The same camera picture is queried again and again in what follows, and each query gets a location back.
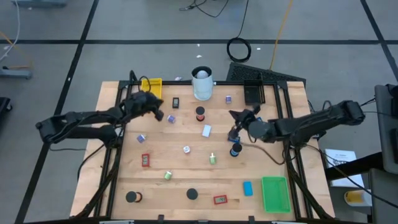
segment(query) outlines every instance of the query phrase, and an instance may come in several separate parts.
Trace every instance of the concrete floor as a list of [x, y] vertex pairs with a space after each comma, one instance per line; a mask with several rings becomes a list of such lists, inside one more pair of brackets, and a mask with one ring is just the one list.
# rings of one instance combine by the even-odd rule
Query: concrete floor
[[[21, 39], [79, 40], [93, 0], [69, 0], [63, 9], [21, 9]], [[191, 0], [100, 0], [88, 40], [230, 39], [241, 26], [245, 1], [230, 0], [219, 18], [198, 10], [178, 9]], [[241, 37], [275, 39], [288, 0], [249, 3]], [[224, 1], [208, 1], [204, 10], [216, 14]], [[395, 0], [368, 0], [374, 18], [387, 40], [397, 40]], [[16, 8], [0, 2], [0, 31], [16, 34]], [[360, 1], [295, 1], [282, 39], [287, 40], [377, 40]], [[0, 79], [0, 96], [10, 97], [14, 110], [2, 121], [0, 134], [0, 222], [13, 223], [42, 147], [34, 124], [54, 113], [77, 44], [20, 44], [34, 61], [31, 80]], [[252, 44], [246, 63], [268, 68], [272, 44]], [[398, 46], [389, 45], [398, 57]], [[244, 55], [242, 45], [231, 50]], [[216, 80], [225, 80], [230, 59], [225, 44], [86, 44], [72, 79], [63, 112], [95, 108], [103, 81], [125, 80], [130, 69], [137, 76], [189, 78], [198, 65], [207, 65]], [[3, 65], [25, 63], [13, 50]], [[373, 97], [374, 86], [396, 83], [380, 45], [290, 45], [281, 44], [275, 58], [276, 72], [307, 79], [307, 95], [319, 110], [325, 100], [364, 102]], [[375, 105], [366, 106], [374, 111]], [[86, 141], [67, 141], [54, 147], [84, 148]], [[332, 129], [320, 141], [322, 148], [354, 150], [357, 157], [380, 151], [377, 118], [368, 114], [357, 127]], [[49, 152], [26, 222], [68, 218], [76, 188], [76, 172], [83, 152]], [[346, 189], [331, 188], [336, 216], [365, 222], [366, 216], [349, 209], [342, 195]]]

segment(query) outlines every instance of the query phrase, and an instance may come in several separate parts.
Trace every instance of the green bin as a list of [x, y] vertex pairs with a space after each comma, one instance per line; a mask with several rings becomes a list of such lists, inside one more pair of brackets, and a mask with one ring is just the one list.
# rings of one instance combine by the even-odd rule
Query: green bin
[[285, 177], [263, 177], [262, 201], [269, 213], [289, 213], [290, 199]]

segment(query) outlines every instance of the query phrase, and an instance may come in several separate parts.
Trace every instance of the red box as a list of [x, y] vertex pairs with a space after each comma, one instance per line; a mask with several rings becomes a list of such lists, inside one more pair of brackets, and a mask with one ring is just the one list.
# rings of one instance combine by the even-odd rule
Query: red box
[[141, 157], [142, 157], [142, 167], [149, 167], [149, 154], [145, 153], [145, 154], [141, 155]]
[[215, 196], [215, 197], [213, 197], [213, 200], [214, 200], [214, 204], [215, 205], [219, 205], [221, 203], [227, 203], [228, 202], [228, 199], [226, 198], [226, 195]]

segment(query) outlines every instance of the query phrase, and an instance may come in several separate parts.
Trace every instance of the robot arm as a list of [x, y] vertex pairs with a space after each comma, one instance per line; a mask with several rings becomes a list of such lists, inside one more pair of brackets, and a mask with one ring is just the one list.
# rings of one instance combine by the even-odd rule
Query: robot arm
[[250, 136], [264, 142], [273, 143], [289, 139], [292, 146], [301, 146], [321, 131], [340, 124], [359, 125], [365, 119], [359, 104], [348, 100], [299, 118], [271, 119], [268, 122], [256, 119], [255, 114], [259, 111], [259, 106], [253, 111], [229, 111], [235, 119], [235, 126], [228, 136], [234, 139], [241, 129], [245, 129]]
[[[126, 124], [130, 120], [153, 112], [155, 119], [161, 121], [163, 112], [159, 109], [163, 100], [149, 92], [133, 93], [120, 105], [106, 111], [69, 112], [55, 115], [36, 124], [44, 143], [58, 143], [66, 138], [100, 139], [110, 146], [117, 138], [115, 125]], [[100, 128], [81, 127], [86, 124], [109, 123]]]

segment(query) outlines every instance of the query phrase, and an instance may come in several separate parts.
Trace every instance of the white mug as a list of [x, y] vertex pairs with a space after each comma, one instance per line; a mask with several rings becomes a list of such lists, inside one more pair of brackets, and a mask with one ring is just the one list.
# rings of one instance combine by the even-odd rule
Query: white mug
[[[207, 78], [197, 78], [197, 74], [200, 71], [205, 71], [208, 74]], [[196, 99], [205, 101], [209, 100], [213, 93], [213, 76], [211, 75], [211, 69], [206, 66], [199, 66], [192, 70], [192, 85], [193, 95]]]

